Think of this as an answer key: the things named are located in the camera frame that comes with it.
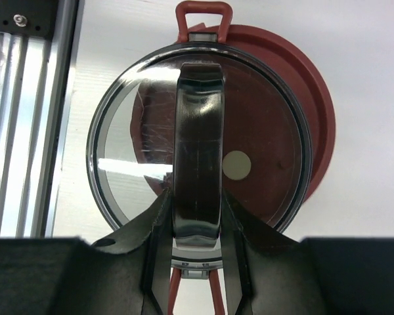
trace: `red handle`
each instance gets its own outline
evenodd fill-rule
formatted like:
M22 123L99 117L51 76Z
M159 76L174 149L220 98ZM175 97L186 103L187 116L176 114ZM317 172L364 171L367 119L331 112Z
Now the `red handle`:
M185 43L188 41L188 26L185 15L187 13L212 13L222 15L221 25L217 30L217 42L225 43L228 35L230 22L232 21L232 8L225 2L214 1L183 1L177 5L175 14L178 21L178 42Z

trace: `white dot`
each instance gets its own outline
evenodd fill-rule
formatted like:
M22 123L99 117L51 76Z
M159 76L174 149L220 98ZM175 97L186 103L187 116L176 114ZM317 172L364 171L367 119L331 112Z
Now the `white dot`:
M222 170L228 179L244 179L251 171L251 160L242 151L231 151L223 158Z

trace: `metal bracket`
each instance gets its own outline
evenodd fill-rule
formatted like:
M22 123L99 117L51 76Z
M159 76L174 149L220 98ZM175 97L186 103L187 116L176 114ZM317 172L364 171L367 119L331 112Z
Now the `metal bracket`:
M52 39L59 0L0 0L0 31Z

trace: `screw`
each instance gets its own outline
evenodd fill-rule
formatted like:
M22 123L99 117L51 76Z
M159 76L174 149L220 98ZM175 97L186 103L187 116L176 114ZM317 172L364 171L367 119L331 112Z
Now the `screw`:
M16 23L16 25L19 26L20 28L24 28L26 24L28 24L28 19L20 14L16 14L15 16L13 16L13 20L14 23Z

